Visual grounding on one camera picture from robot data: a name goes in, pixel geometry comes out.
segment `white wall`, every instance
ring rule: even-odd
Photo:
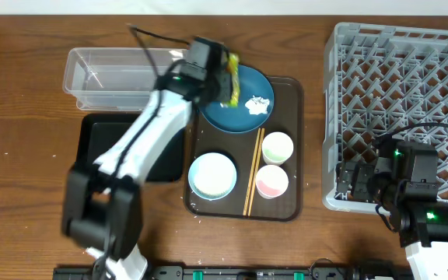
[[[448,16],[448,0],[0,0],[0,14]]]

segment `wooden table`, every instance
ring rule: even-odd
[[[376,257],[407,265],[398,236],[376,215],[333,212],[321,203],[323,49],[342,21],[448,29],[448,17],[0,16],[0,279],[49,279],[57,264],[92,262],[60,234],[65,175],[87,114],[61,83],[74,47],[135,47],[124,23],[172,37],[220,40],[244,63],[268,75],[292,76],[305,91],[299,218],[194,218],[183,206],[182,181],[147,185],[140,246],[149,260],[292,267],[310,266],[319,257],[340,264]]]

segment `wooden stick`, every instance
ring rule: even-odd
[[[255,161],[255,170],[254,170],[254,179],[252,180],[252,193],[250,196],[250,204],[248,208],[248,215],[252,213],[252,204],[254,203],[254,194],[255,194],[255,179],[257,178],[258,164],[261,162],[262,156],[262,142],[264,141],[265,129],[262,128],[261,140],[258,142],[258,153],[257,160]]]
[[[243,215],[247,215],[248,199],[250,198],[250,184],[252,183],[252,179],[254,178],[255,159],[257,158],[257,147],[260,138],[261,138],[261,129],[259,128],[257,132],[257,140],[255,140],[254,157],[252,159],[252,165],[250,167],[250,178],[248,179],[247,196],[245,198],[245,207],[243,208]]]

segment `chopstick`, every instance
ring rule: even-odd
[[[257,160],[255,161],[254,179],[252,181],[252,193],[250,196],[250,205],[248,206],[248,216],[250,216],[250,214],[252,212],[252,204],[254,203],[255,179],[257,178],[258,164],[261,161],[262,142],[264,141],[264,134],[265,134],[265,129],[262,128],[261,140],[258,142],[258,153],[257,153]]]
[[[257,173],[258,163],[260,162],[260,156],[261,156],[261,149],[259,148],[259,146],[262,145],[263,139],[264,139],[264,129],[259,128],[257,132],[257,140],[255,141],[254,157],[252,159],[252,165],[250,167],[250,177],[248,179],[247,196],[245,198],[245,207],[243,208],[243,215],[247,215],[248,210],[251,209],[251,206],[248,207],[248,202],[253,201],[254,197],[255,174]]]

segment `white dish rack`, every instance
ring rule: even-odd
[[[336,190],[343,159],[371,163],[374,135],[409,124],[448,124],[448,31],[339,23],[324,50],[326,128],[323,203],[346,212],[375,213]],[[439,151],[439,201],[448,202],[448,129],[415,128],[400,135]]]

